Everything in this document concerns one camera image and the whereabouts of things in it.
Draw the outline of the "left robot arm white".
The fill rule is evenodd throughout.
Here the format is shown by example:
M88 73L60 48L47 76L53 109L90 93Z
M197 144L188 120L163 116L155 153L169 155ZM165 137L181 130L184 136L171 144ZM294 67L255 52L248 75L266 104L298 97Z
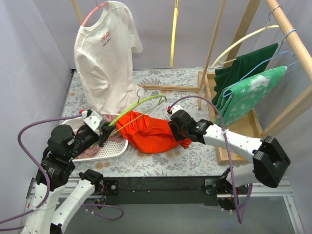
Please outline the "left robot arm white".
M88 169L79 174L77 186L61 206L57 207L59 197L75 168L73 159L95 143L102 146L114 129L114 125L106 122L99 133L88 125L81 126L77 132L66 124L52 130L36 175L35 198L32 209L27 214L23 234L64 233L87 197L104 193L103 175Z

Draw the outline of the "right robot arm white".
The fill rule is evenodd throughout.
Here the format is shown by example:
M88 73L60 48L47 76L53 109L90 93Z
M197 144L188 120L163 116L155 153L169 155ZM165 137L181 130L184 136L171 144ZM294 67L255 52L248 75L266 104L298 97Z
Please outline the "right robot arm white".
M195 121L180 106L171 109L169 115L169 127L176 141L189 139L192 142L229 149L249 161L248 165L234 168L233 172L223 175L220 187L227 194L233 193L241 185L257 182L276 188L290 166L289 157L278 140L272 136L260 139L223 131L208 120Z

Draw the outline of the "orange t shirt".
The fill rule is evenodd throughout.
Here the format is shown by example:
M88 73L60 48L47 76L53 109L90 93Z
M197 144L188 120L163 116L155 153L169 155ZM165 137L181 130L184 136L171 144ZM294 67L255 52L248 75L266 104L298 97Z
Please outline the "orange t shirt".
M188 148L192 141L190 139L176 141L168 123L164 119L130 111L115 125L132 146L145 154L164 153L179 145L184 149Z

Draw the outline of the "green hanger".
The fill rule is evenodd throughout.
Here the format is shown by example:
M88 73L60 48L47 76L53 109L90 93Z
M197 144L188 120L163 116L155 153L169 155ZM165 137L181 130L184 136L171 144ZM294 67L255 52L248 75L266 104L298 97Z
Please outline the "green hanger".
M123 111L121 114L119 114L115 119L113 119L108 126L112 126L115 125L115 123L120 120L123 116L125 116L128 112L134 110L136 107L138 107L139 105L151 100L151 99L155 99L158 98L158 103L156 106L148 109L147 111L145 111L144 113L142 113L140 116L138 116L137 118L140 118L141 116L143 116L144 114L148 113L149 111L153 110L154 108L160 106L162 103L167 102L168 99L165 95L153 95L153 96L149 96L149 97L145 97L144 99L141 99L139 96L138 100L135 104L133 104L132 106L130 106L128 109L126 109L125 111Z

